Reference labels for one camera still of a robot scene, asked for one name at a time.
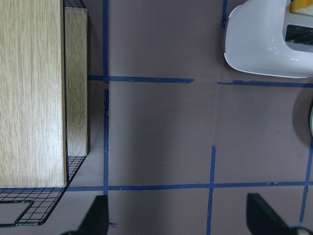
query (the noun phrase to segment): black wire grid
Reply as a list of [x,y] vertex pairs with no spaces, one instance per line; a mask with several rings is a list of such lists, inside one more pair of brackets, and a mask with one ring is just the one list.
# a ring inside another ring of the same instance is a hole
[[81,0],[65,0],[64,7],[86,8]]
[[0,188],[0,204],[29,204],[13,224],[0,224],[0,227],[44,224],[62,198],[85,158],[86,156],[68,157],[68,183],[65,188]]

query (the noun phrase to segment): wire mesh rack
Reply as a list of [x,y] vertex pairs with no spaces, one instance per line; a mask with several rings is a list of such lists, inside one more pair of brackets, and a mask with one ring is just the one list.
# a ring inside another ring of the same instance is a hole
[[68,157],[68,183],[65,188],[0,188],[0,204],[28,204],[27,208],[14,223],[0,224],[0,227],[44,224],[62,198],[85,158],[86,156]]
[[65,0],[64,7],[86,8],[81,0]]

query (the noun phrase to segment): wooden cabinet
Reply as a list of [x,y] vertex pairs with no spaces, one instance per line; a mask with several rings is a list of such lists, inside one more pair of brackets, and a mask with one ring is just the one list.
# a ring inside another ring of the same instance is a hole
[[64,40],[62,0],[0,0],[0,188],[65,186],[67,134],[87,154],[87,12],[80,37],[66,12]]

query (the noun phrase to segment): yellow part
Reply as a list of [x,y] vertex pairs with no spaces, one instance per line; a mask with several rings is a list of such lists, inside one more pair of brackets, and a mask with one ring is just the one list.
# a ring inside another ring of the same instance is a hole
[[290,3],[291,13],[313,16],[313,0],[294,0]]

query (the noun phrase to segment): white rounded casing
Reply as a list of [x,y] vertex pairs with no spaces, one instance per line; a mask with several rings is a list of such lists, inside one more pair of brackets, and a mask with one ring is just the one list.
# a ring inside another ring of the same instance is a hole
[[289,12],[290,0],[248,0],[229,15],[224,56],[234,69],[270,76],[313,76],[313,46],[285,42],[288,24],[313,27]]

